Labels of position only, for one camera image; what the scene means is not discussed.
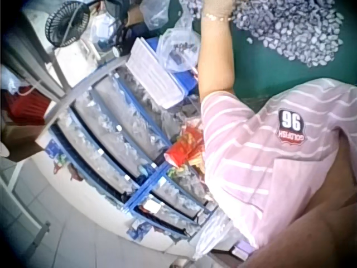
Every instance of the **green table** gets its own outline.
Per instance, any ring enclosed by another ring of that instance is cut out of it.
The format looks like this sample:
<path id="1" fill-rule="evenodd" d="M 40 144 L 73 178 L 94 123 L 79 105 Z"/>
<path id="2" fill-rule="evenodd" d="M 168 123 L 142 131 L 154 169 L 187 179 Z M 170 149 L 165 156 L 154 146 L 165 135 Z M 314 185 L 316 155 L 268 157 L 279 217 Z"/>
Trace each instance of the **green table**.
<path id="1" fill-rule="evenodd" d="M 232 25 L 236 95 L 240 98 L 271 97 L 297 84 L 321 77 L 356 84 L 357 18 L 354 8 L 347 4 L 347 0 L 336 1 L 335 8 L 345 17 L 340 32 L 344 44 L 335 54 L 335 60 L 327 66 L 308 68 L 297 60 L 288 61 L 276 50 L 264 47 L 262 42 L 255 38 L 254 43 L 250 45 L 246 41 L 250 36 L 249 32 L 238 30 Z M 180 10 L 178 0 L 171 0 L 170 21 L 161 32 L 175 25 Z M 194 29 L 200 33 L 199 22 L 194 23 Z"/>

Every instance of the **label sticker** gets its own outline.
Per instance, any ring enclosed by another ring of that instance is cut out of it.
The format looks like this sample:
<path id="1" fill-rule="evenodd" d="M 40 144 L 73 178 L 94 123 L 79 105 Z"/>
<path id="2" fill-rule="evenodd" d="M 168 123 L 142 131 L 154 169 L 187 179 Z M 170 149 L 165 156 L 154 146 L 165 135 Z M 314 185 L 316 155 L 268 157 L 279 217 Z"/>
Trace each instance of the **label sticker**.
<path id="1" fill-rule="evenodd" d="M 305 124 L 298 113 L 282 109 L 279 110 L 278 119 L 277 136 L 281 142 L 300 145 L 306 140 L 303 132 Z"/>

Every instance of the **black fan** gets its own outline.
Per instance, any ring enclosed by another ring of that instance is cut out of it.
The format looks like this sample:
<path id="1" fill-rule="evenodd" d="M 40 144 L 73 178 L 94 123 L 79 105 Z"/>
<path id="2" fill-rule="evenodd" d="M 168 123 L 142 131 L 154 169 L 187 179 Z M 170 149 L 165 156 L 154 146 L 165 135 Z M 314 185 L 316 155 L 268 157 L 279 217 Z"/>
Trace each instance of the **black fan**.
<path id="1" fill-rule="evenodd" d="M 65 36 L 73 15 L 71 27 L 67 36 Z M 46 21 L 45 32 L 47 40 L 54 47 L 64 47 L 72 44 L 80 39 L 80 36 L 87 28 L 89 17 L 90 10 L 85 3 L 78 1 L 65 2 Z"/>

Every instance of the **sleeve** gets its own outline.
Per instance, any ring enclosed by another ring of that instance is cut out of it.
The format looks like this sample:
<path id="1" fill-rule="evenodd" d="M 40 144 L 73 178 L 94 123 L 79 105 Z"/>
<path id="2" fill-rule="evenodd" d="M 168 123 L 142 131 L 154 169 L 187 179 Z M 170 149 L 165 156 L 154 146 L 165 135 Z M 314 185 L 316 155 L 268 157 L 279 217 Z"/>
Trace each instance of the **sleeve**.
<path id="1" fill-rule="evenodd" d="M 201 104 L 206 157 L 234 135 L 234 129 L 253 117 L 255 113 L 235 95 L 213 92 Z"/>

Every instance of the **woman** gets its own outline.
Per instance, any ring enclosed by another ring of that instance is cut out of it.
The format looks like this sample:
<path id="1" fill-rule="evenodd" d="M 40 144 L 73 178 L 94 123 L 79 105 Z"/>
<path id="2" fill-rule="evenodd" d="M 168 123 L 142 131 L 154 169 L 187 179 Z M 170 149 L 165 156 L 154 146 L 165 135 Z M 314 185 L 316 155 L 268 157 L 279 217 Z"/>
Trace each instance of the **woman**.
<path id="1" fill-rule="evenodd" d="M 206 0 L 201 20 L 205 181 L 234 225 L 260 248 L 332 192 L 353 190 L 357 88 L 314 80 L 273 97 L 255 114 L 233 93 L 233 2 Z M 327 180 L 334 163 L 341 165 L 339 176 Z"/>

